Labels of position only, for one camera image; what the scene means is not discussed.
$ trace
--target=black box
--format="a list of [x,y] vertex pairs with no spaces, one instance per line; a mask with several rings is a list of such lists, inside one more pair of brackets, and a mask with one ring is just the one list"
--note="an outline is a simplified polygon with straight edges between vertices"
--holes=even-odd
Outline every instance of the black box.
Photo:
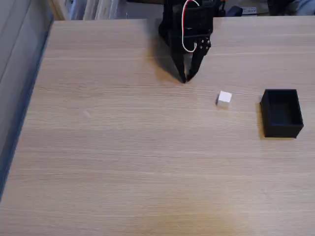
[[266,89],[260,105],[265,137],[296,138],[304,127],[296,89]]

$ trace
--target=small cube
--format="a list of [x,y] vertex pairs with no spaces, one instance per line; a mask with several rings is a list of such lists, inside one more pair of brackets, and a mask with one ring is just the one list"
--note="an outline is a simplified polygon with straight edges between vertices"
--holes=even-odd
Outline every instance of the small cube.
[[229,92],[221,91],[218,98],[218,106],[227,108],[230,104],[232,94]]

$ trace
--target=wood grain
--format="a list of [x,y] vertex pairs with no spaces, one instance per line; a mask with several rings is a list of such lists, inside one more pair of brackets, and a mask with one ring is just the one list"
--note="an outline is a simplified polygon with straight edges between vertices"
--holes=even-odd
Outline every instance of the wood grain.
[[[216,19],[182,85],[156,22],[55,22],[0,235],[314,235],[314,25]],[[266,88],[298,90],[296,140],[262,137]],[[233,93],[227,110],[220,90]]]

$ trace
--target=black container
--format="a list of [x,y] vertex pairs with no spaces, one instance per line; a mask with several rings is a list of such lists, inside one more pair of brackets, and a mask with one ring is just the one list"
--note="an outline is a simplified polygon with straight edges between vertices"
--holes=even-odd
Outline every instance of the black container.
[[260,105],[265,137],[296,138],[304,127],[296,89],[266,89]]

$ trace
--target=white wire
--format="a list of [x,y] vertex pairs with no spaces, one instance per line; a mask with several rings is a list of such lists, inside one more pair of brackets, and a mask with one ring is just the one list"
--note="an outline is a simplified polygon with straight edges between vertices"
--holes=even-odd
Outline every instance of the white wire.
[[196,48],[197,48],[197,44],[196,44],[196,43],[194,43],[194,49],[193,49],[192,51],[188,50],[188,49],[185,47],[185,45],[184,45],[184,12],[185,12],[187,3],[190,2],[190,1],[193,1],[193,2],[196,3],[198,6],[200,6],[199,3],[197,3],[195,0],[187,0],[187,1],[185,2],[185,4],[184,4],[183,12],[182,12],[182,45],[183,45],[183,48],[184,48],[187,52],[193,53],[193,52],[196,50]]

